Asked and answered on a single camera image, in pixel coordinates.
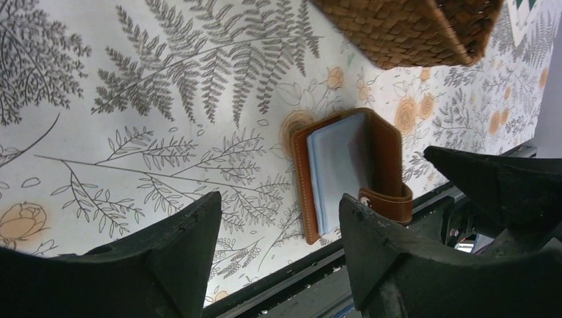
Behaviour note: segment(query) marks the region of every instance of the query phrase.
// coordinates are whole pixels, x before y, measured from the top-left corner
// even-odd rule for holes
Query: wallet strap
[[[370,189],[360,188],[359,201],[373,211],[400,225],[407,225],[412,221],[412,191],[402,184],[402,196],[390,197]]]

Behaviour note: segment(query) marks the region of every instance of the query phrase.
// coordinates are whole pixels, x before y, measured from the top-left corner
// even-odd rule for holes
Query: white tablecloth
[[[474,67],[383,72],[307,1],[0,2],[3,245],[81,254],[216,189],[206,305],[339,236],[303,238],[291,129],[373,108],[420,196],[445,182],[426,146],[499,154],[533,136],[561,10],[544,1],[514,47],[505,7]]]

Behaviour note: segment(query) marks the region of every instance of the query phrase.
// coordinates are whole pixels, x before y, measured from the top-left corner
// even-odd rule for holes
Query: table surface
[[[81,254],[218,190],[206,305],[339,237],[303,238],[292,130],[373,108],[419,197],[446,182],[426,146],[499,154],[533,136],[562,9],[542,1],[515,47],[505,5],[471,68],[383,72],[307,1],[18,3],[0,5],[3,246]]]

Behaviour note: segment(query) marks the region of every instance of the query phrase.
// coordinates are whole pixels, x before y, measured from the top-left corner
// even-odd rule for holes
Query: black object
[[[363,317],[559,317],[562,252],[468,254],[380,216],[350,195],[340,226]]]
[[[0,315],[201,317],[220,222],[221,196],[213,192],[82,256],[0,248]]]
[[[447,229],[471,235],[481,227],[497,237],[480,255],[467,254],[448,247],[458,242],[450,236],[443,244],[418,236],[344,195],[340,224],[356,308],[364,317],[558,317],[562,160],[434,146],[424,154],[478,207],[452,211]]]

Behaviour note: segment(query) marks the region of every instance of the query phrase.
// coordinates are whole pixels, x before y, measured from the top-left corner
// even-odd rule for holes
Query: brown basket
[[[503,0],[312,0],[377,66],[466,65],[483,56]]]

